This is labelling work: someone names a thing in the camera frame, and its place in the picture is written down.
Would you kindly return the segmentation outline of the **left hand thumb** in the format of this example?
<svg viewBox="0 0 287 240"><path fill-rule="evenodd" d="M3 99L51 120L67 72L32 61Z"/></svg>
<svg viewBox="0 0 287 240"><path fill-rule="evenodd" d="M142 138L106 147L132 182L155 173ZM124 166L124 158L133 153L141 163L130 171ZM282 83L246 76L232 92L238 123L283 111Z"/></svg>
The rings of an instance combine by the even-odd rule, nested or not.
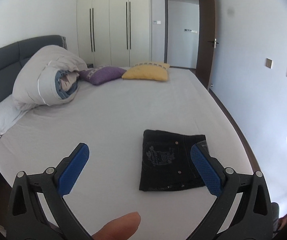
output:
<svg viewBox="0 0 287 240"><path fill-rule="evenodd" d="M119 218L113 219L97 233L92 235L95 240L125 240L136 233L141 222L138 212L131 212Z"/></svg>

